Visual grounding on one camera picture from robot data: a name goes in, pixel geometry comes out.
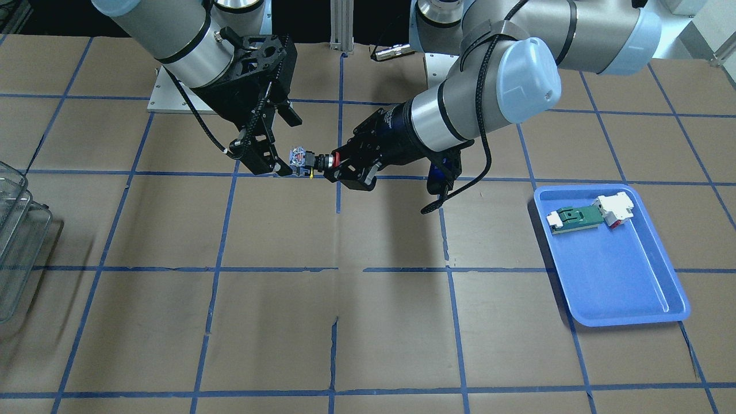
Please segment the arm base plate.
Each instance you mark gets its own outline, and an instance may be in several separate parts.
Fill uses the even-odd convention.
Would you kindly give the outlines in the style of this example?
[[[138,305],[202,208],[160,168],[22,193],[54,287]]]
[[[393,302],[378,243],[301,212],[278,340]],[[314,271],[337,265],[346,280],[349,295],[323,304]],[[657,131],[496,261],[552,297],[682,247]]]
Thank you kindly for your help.
[[[438,86],[449,75],[450,68],[457,62],[457,55],[425,53],[425,72],[429,89]]]
[[[179,85],[184,89],[187,97],[189,97],[198,113],[216,114],[214,110],[188,87],[181,84],[181,82],[179,82]],[[191,114],[191,109],[187,105],[186,100],[177,91],[174,82],[171,81],[163,66],[158,68],[158,75],[149,98],[147,110],[151,113]]]

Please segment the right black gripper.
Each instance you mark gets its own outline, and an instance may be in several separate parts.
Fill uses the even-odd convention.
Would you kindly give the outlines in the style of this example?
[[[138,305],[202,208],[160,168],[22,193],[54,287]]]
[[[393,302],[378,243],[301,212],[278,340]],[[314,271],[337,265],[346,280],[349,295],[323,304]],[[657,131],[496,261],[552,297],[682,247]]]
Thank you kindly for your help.
[[[279,116],[291,128],[303,120],[289,99],[297,61],[290,35],[218,34],[220,45],[234,47],[232,62],[221,76],[199,88],[199,97],[225,120],[240,129],[229,144],[229,157],[242,162],[254,175],[291,175],[274,146],[273,120]]]

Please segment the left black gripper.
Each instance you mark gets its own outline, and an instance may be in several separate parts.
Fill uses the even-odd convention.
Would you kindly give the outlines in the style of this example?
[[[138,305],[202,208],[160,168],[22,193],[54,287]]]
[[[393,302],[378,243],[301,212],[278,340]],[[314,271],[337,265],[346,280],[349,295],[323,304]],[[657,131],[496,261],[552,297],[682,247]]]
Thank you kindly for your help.
[[[421,142],[413,128],[409,105],[379,108],[353,129],[353,137],[329,153],[323,175],[348,189],[373,191],[376,173],[391,165],[406,165],[434,151]]]

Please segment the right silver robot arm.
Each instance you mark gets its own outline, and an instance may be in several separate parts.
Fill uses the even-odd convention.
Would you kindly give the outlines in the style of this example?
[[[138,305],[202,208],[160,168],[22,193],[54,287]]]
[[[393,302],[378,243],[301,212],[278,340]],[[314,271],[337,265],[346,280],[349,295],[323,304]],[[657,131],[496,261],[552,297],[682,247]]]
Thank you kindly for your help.
[[[95,1],[94,7],[224,120],[260,136],[289,99],[297,50],[267,28],[265,1]]]

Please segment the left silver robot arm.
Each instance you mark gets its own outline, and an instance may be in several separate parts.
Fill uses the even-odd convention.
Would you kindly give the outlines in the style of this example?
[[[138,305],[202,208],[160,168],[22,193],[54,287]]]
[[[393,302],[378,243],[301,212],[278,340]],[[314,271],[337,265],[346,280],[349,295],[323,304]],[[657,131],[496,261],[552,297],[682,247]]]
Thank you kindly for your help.
[[[559,102],[559,68],[635,74],[662,35],[660,16],[636,1],[415,1],[411,21],[423,49],[457,56],[446,78],[376,110],[332,152],[292,149],[276,173],[371,191],[384,168],[426,158],[431,213],[489,172],[489,133]]]

